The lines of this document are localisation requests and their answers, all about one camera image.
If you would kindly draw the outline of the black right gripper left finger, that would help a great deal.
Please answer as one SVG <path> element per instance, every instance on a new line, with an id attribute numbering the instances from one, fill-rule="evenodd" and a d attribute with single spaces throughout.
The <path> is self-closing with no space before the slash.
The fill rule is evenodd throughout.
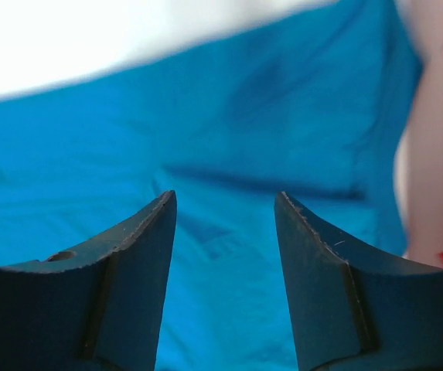
<path id="1" fill-rule="evenodd" d="M 152 370 L 177 201 L 45 261 L 0 267 L 0 370 Z"/>

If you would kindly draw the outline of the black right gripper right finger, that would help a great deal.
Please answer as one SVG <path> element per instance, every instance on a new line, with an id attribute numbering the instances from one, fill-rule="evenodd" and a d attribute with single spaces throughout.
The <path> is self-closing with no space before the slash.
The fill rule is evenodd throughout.
<path id="1" fill-rule="evenodd" d="M 274 215 L 300 370 L 443 370 L 443 269 L 372 247 L 284 192 Z"/>

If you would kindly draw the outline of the blue t shirt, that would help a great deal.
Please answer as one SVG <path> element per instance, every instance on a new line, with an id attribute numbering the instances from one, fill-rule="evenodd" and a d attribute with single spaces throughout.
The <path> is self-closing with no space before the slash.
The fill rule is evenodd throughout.
<path id="1" fill-rule="evenodd" d="M 83 241 L 172 189 L 160 370 L 297 367 L 274 226 L 286 191 L 389 253 L 421 66 L 393 1 L 339 1 L 0 102 L 0 264 Z"/>

